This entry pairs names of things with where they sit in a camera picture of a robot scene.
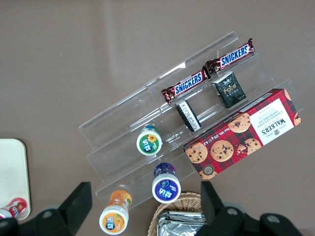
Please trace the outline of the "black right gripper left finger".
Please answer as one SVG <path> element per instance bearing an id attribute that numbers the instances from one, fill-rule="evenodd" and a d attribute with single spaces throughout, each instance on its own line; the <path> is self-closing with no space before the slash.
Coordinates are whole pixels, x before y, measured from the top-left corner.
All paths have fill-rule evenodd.
<path id="1" fill-rule="evenodd" d="M 77 233 L 92 209 L 90 182 L 81 182 L 58 208 L 70 233 Z"/>

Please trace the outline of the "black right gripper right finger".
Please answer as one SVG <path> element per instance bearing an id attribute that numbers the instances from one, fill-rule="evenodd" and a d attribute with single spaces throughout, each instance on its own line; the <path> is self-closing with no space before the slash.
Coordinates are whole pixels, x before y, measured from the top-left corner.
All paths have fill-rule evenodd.
<path id="1" fill-rule="evenodd" d="M 209 181 L 201 182 L 201 208 L 206 222 L 210 225 L 223 209 L 223 203 Z"/>

